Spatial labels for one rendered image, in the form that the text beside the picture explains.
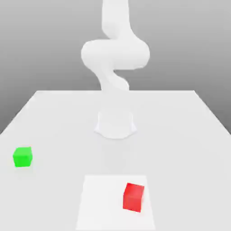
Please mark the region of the small red cube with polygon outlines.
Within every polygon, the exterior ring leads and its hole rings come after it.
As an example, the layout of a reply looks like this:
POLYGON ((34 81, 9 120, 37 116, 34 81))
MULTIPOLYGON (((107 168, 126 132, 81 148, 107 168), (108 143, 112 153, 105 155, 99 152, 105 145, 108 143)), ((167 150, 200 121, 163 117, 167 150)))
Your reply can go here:
POLYGON ((140 213, 144 189, 143 185, 127 183, 123 193, 123 209, 140 213))

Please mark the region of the small green cube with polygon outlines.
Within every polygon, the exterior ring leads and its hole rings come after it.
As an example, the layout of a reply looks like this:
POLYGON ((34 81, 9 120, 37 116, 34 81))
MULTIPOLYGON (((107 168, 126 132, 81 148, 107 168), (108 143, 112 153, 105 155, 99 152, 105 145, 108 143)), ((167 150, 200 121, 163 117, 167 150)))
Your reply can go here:
POLYGON ((13 153, 15 167, 29 167, 32 162, 32 148, 18 147, 13 153))

